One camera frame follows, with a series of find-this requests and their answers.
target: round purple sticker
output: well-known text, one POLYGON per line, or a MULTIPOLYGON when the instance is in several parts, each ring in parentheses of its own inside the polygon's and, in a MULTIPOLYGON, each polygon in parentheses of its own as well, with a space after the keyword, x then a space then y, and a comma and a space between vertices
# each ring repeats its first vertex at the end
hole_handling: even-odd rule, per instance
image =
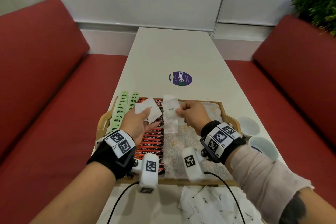
POLYGON ((185 72, 174 72, 173 76, 169 75, 169 80, 173 80, 173 84, 178 86, 186 86, 192 83, 193 79, 190 74, 185 72))

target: beige compression sleeve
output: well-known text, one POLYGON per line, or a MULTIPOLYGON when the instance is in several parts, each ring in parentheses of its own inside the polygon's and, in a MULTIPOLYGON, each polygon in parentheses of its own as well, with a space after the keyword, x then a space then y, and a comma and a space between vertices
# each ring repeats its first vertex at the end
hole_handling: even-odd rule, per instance
POLYGON ((285 206, 298 190, 312 188, 309 180, 249 145, 242 146, 234 154, 230 165, 233 179, 269 224, 279 223, 285 206))

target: person's left hand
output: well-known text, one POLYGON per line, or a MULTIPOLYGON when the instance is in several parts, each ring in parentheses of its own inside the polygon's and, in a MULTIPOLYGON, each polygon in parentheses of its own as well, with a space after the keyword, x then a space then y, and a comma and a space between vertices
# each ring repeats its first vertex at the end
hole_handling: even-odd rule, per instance
POLYGON ((142 137, 145 132, 156 128, 159 125, 159 122, 154 122, 151 124, 148 124, 148 122, 144 122, 144 119, 146 119, 150 113, 150 108, 146 108, 143 112, 139 114, 136 114, 135 108, 132 108, 125 114, 124 119, 121 123, 120 130, 128 133, 137 146, 141 143, 142 137))

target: table top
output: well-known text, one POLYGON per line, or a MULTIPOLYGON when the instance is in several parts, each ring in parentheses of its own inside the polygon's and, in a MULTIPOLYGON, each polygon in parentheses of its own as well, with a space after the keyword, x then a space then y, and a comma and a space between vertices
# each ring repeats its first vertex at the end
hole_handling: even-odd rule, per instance
MULTIPOLYGON (((179 99, 220 101, 227 115, 254 119, 260 125, 259 136, 271 141, 207 32, 139 28, 109 110, 122 90, 137 91, 142 97, 162 98, 169 94, 179 99), (179 71, 192 77, 191 84, 178 86, 170 82, 169 75, 179 71)), ((98 223, 107 222, 125 187, 113 189, 98 223)), ((181 190, 182 187, 174 185, 159 185, 153 195, 144 195, 133 188, 132 195, 127 192, 120 200, 113 223, 117 219, 139 223, 138 216, 147 218, 146 223, 181 223, 177 208, 181 190)))

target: red seat cushion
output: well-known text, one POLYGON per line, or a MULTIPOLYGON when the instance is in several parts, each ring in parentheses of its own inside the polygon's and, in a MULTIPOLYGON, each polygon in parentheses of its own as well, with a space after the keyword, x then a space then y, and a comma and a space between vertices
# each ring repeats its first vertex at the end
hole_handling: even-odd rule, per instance
POLYGON ((253 59, 336 146, 336 38, 288 15, 253 59))
POLYGON ((336 156, 250 61, 226 60, 288 167, 336 207, 336 156))
POLYGON ((0 159, 89 50, 60 0, 0 16, 0 159))
POLYGON ((0 166, 1 223, 28 223, 85 167, 127 56, 88 55, 0 166))

